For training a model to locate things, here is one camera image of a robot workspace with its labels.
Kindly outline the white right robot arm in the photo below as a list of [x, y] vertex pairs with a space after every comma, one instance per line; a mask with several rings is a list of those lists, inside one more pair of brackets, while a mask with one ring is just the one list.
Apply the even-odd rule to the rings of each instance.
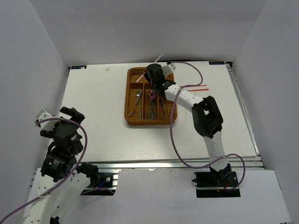
[[222, 186], [228, 180], [231, 166], [227, 161], [221, 138], [223, 124], [221, 112], [213, 97], [203, 98], [185, 89], [197, 87], [201, 83], [180, 86], [174, 81], [167, 80], [166, 76], [174, 71], [175, 65], [171, 62], [166, 66], [152, 63], [146, 67], [144, 77], [158, 96], [172, 101], [173, 107], [180, 105], [192, 114], [194, 128], [206, 144], [211, 181], [216, 186]]

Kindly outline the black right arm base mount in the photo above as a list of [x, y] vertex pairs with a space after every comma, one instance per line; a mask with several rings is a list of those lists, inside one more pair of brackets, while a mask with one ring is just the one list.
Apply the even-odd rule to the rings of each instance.
[[195, 184], [197, 198], [234, 198], [241, 197], [239, 187], [232, 190], [239, 182], [236, 172], [233, 171], [218, 183], [210, 172], [196, 172], [192, 182]]

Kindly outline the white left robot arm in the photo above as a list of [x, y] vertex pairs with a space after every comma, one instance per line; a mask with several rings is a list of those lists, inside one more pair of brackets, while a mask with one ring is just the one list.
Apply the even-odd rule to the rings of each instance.
[[42, 109], [35, 124], [41, 128], [40, 135], [51, 139], [43, 165], [41, 179], [32, 206], [24, 223], [26, 224], [60, 224], [88, 186], [98, 183], [99, 172], [95, 165], [82, 163], [76, 159], [83, 156], [87, 143], [81, 142], [87, 138], [78, 133], [85, 116], [75, 108], [62, 107], [60, 112], [70, 118], [55, 116], [49, 109]]

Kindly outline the gold ornate fork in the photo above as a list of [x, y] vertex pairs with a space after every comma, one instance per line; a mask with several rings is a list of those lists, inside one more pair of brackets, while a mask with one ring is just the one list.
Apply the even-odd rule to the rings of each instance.
[[171, 109], [168, 106], [168, 100], [166, 98], [163, 98], [163, 103], [164, 103], [164, 109], [163, 109], [164, 114], [165, 114], [165, 116], [170, 117], [171, 116]]

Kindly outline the green handled silver fork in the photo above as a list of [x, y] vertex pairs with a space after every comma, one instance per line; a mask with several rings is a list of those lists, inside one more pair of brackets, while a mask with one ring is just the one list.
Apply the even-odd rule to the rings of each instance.
[[128, 117], [133, 116], [134, 113], [135, 113], [135, 109], [136, 109], [136, 106], [138, 105], [138, 100], [139, 100], [139, 92], [137, 93], [137, 98], [136, 98], [136, 101], [135, 101], [134, 108], [133, 108], [132, 112], [128, 115]]

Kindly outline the iridescent thin fork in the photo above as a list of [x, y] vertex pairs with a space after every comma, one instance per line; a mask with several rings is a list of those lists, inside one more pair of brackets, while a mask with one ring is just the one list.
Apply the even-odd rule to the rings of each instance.
[[142, 107], [141, 107], [141, 96], [142, 96], [143, 90], [139, 92], [139, 100], [138, 100], [138, 105], [139, 105], [139, 118], [142, 119]]

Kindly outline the iridescent rainbow spoon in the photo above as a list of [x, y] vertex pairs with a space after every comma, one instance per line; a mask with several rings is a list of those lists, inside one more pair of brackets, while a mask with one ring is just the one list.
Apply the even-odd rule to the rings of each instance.
[[154, 115], [154, 99], [155, 99], [155, 92], [153, 90], [151, 90], [149, 92], [149, 99], [150, 99], [150, 117], [152, 119], [155, 118], [155, 115]]

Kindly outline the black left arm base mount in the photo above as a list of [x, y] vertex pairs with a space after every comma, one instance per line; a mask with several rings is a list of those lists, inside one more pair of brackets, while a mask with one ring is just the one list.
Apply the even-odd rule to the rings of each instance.
[[81, 177], [85, 185], [81, 195], [82, 196], [113, 196], [115, 189], [113, 188], [114, 174], [107, 172], [100, 172], [99, 168], [90, 163], [82, 163], [76, 168], [76, 174], [72, 181], [79, 183], [78, 178]]

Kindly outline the ornate silver spoon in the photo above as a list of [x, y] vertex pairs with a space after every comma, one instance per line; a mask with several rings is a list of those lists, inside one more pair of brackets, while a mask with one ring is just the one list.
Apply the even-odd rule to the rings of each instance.
[[150, 119], [152, 117], [152, 101], [150, 101], [149, 103], [149, 110], [148, 110], [148, 113], [147, 113], [147, 119]]

